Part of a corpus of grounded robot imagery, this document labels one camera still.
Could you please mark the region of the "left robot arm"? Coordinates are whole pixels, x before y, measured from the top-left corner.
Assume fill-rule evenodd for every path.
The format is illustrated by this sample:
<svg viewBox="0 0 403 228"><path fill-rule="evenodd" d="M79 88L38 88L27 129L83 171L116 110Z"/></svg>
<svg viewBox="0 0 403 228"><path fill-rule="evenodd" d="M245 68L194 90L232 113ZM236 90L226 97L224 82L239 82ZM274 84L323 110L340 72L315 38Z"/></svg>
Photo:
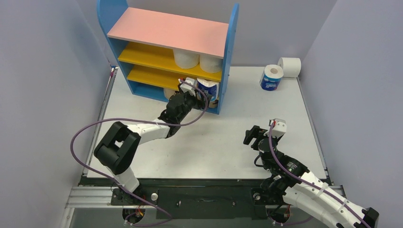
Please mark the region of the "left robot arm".
<svg viewBox="0 0 403 228"><path fill-rule="evenodd" d="M160 116L149 123L126 125L114 122L95 148L94 156L112 174L129 204L146 204L140 181L131 168L139 145L175 135L192 109L204 110L210 97L203 92L172 95Z"/></svg>

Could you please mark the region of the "blue roll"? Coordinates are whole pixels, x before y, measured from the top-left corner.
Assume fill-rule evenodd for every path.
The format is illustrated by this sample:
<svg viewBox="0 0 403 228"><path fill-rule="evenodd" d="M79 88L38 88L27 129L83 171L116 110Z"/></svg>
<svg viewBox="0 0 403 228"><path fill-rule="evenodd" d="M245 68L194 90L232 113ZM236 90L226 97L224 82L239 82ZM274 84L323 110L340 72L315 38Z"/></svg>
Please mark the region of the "blue roll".
<svg viewBox="0 0 403 228"><path fill-rule="evenodd" d="M220 82L197 78L198 88L202 90L207 96L210 96L210 101L217 100L219 96Z"/></svg>
<svg viewBox="0 0 403 228"><path fill-rule="evenodd" d="M275 91L283 76L284 72L282 67L278 65L267 65L260 79L260 87L266 91Z"/></svg>

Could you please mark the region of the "brown cartoon roll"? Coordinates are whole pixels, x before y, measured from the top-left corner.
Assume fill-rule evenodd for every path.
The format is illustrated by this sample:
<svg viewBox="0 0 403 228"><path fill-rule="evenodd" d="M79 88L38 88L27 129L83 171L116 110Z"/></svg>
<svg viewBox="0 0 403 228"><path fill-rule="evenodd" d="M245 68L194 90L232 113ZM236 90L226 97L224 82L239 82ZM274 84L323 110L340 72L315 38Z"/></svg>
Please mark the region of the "brown cartoon roll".
<svg viewBox="0 0 403 228"><path fill-rule="evenodd" d="M168 88L164 88L163 89L163 94L164 94L164 96L165 96L165 98L167 99L167 100L169 100L173 95L175 95L176 94L176 90L173 90L173 89L168 89Z"/></svg>

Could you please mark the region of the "blue roll back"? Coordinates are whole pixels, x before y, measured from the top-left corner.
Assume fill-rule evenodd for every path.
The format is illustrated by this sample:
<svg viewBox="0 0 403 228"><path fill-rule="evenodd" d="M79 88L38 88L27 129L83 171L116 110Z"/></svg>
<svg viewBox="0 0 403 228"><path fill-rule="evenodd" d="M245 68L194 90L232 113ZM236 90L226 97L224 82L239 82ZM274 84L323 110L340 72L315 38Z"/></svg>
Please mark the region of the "blue roll back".
<svg viewBox="0 0 403 228"><path fill-rule="evenodd" d="M266 91L275 91L283 76L284 72L282 67L278 65L267 65L260 79L260 87Z"/></svg>

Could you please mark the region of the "blue pink yellow shelf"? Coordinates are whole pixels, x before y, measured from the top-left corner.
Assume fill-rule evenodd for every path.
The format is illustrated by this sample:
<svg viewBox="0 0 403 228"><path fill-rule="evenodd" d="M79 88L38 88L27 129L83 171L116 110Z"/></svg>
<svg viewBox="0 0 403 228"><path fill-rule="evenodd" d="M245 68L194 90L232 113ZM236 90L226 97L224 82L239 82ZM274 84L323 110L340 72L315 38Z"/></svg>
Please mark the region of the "blue pink yellow shelf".
<svg viewBox="0 0 403 228"><path fill-rule="evenodd" d="M99 26L132 94L166 102L163 89L177 90L181 78L220 82L219 100L210 113L219 114L230 76L239 4L228 23L130 7L125 0L99 0ZM222 70L207 73L200 64L179 68L173 50L223 59Z"/></svg>

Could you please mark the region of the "blue roll front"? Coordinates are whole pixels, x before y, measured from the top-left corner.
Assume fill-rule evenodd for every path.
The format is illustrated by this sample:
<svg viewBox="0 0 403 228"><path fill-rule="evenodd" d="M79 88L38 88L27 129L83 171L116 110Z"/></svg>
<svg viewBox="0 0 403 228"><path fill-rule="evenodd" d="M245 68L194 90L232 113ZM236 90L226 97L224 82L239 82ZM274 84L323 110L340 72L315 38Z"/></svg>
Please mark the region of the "blue roll front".
<svg viewBox="0 0 403 228"><path fill-rule="evenodd" d="M217 100L219 96L220 82L197 78L198 88L202 90L207 96L210 96L210 101Z"/></svg>

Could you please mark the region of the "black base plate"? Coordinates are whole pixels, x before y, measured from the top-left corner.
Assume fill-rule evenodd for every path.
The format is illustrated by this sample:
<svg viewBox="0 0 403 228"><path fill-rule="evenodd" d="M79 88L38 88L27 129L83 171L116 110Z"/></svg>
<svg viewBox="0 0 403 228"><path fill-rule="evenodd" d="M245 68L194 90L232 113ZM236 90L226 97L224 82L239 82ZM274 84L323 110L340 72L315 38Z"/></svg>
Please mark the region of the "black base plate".
<svg viewBox="0 0 403 228"><path fill-rule="evenodd" d="M267 219L285 217L286 204L269 193L263 179L140 179L135 195L125 193L106 178L82 177L83 187L106 187L108 206L122 207L130 221L139 221L146 209L158 206L157 219Z"/></svg>

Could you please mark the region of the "white roll lying at back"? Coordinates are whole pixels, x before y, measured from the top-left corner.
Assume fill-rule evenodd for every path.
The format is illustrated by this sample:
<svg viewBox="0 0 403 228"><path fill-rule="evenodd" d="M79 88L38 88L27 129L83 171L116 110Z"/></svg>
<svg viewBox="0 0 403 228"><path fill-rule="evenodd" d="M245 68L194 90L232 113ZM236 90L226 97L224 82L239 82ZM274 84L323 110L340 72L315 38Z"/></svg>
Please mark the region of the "white roll lying at back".
<svg viewBox="0 0 403 228"><path fill-rule="evenodd" d="M283 69L283 76L297 78L301 71L301 60L296 57L281 57L278 66Z"/></svg>

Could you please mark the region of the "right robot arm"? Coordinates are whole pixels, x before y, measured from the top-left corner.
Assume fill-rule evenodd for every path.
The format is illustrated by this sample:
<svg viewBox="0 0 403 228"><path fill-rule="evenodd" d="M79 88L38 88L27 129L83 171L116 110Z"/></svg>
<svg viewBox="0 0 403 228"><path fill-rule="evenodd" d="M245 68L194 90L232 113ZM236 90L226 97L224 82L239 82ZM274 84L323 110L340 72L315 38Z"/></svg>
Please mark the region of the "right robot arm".
<svg viewBox="0 0 403 228"><path fill-rule="evenodd" d="M295 206L329 228L375 228L379 212L349 201L321 181L303 163L277 149L286 132L284 122L271 121L268 130L255 125L245 131L243 143L258 151L259 167L271 176L260 185L273 203Z"/></svg>

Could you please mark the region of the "plain white toilet roll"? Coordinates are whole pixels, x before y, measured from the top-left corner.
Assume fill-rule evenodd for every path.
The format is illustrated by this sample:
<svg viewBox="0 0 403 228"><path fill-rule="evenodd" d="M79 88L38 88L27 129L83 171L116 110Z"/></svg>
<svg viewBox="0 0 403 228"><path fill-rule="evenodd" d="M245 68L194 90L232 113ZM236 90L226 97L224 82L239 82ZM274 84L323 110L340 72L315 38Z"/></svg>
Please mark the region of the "plain white toilet roll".
<svg viewBox="0 0 403 228"><path fill-rule="evenodd" d="M223 59L209 55L200 55L199 64L201 70L207 73L218 73L222 70Z"/></svg>

